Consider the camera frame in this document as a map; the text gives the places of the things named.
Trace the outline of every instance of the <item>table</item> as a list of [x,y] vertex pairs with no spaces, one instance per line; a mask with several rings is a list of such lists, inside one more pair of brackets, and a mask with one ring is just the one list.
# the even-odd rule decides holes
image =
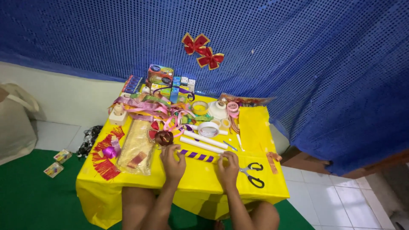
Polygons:
[[[216,99],[196,96],[196,100],[211,102]],[[239,157],[240,167],[246,167],[252,162],[258,162],[264,166],[262,171],[248,171],[250,175],[260,178],[265,182],[265,186],[262,189],[254,187],[243,173],[239,173],[237,188],[243,202],[249,203],[254,200],[265,200],[275,204],[289,198],[280,163],[275,163],[279,173],[273,174],[265,156],[266,151],[275,152],[274,141],[268,124],[267,108],[261,106],[253,108],[242,107],[239,119],[243,148],[246,151],[243,152],[239,149],[238,140],[234,132],[228,136],[218,135],[213,139],[220,142],[225,140],[239,149],[238,152],[233,152]],[[99,148],[104,143],[107,143],[106,140],[110,141],[110,135],[113,133],[120,138],[119,143],[123,146],[131,121],[129,117],[123,126],[111,125],[109,121],[105,123],[92,151],[77,176],[77,196],[80,199],[87,220],[104,229],[109,228],[122,219],[121,188],[123,186],[160,189],[165,182],[159,150],[156,150],[152,155],[150,176],[117,172],[115,158],[109,160],[98,157],[97,152]],[[175,143],[181,144],[182,148],[189,148],[191,151],[217,156],[215,153],[189,144],[180,143],[179,138],[175,138]],[[223,195],[222,187],[216,177],[217,165],[190,158],[186,158],[186,163],[186,171],[179,183],[173,203],[207,219],[222,219],[226,217],[228,215],[227,197]]]

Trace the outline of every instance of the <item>red tinsel fringe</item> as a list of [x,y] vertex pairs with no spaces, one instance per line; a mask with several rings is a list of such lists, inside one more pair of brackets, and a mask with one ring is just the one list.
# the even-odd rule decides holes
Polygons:
[[111,180],[121,171],[108,159],[108,157],[100,157],[98,152],[111,145],[111,138],[115,135],[119,140],[125,135],[122,127],[114,128],[102,141],[98,142],[92,149],[92,163],[95,170],[105,180]]

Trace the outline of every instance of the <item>green carpet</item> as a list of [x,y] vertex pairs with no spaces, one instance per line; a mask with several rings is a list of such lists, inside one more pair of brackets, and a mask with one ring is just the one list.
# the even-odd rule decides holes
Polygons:
[[[35,149],[31,154],[0,166],[0,225],[6,230],[100,230],[82,213],[75,192],[75,179],[83,164],[73,156],[55,178],[43,170],[50,166],[56,151]],[[287,201],[275,205],[280,214],[279,230],[314,230]],[[232,229],[231,221],[224,221]],[[172,229],[212,229],[213,221],[172,205],[169,218]],[[121,222],[110,230],[120,230]]]

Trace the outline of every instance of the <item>red and gold bow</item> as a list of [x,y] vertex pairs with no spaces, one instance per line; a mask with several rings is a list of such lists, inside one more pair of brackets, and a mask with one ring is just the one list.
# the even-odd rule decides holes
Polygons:
[[186,50],[186,53],[189,55],[192,55],[195,51],[203,55],[206,49],[204,45],[208,42],[210,42],[210,40],[204,34],[199,34],[195,40],[193,40],[189,33],[186,33],[182,38],[184,50]]
[[211,47],[206,47],[204,50],[204,54],[200,58],[196,58],[199,66],[203,68],[203,66],[209,65],[209,70],[219,68],[219,64],[223,61],[225,55],[221,53],[213,54]]

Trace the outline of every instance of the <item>scissors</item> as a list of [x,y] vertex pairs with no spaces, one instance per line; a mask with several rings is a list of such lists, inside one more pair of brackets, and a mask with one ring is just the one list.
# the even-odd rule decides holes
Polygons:
[[[254,164],[260,166],[260,168],[253,168],[252,165],[254,165]],[[263,170],[263,165],[261,165],[261,164],[259,164],[259,163],[250,163],[246,168],[240,168],[240,172],[246,174],[246,176],[247,176],[247,178],[249,179],[249,181],[250,181],[255,187],[260,188],[260,189],[261,189],[261,188],[264,188],[264,182],[263,182],[262,180],[260,180],[259,178],[255,178],[255,177],[253,177],[253,176],[250,176],[250,175],[247,173],[247,170],[253,170],[253,169],[256,170],[256,171],[261,171],[261,170]],[[261,183],[261,185],[256,185],[256,184],[253,182],[253,180],[255,180],[255,181]]]

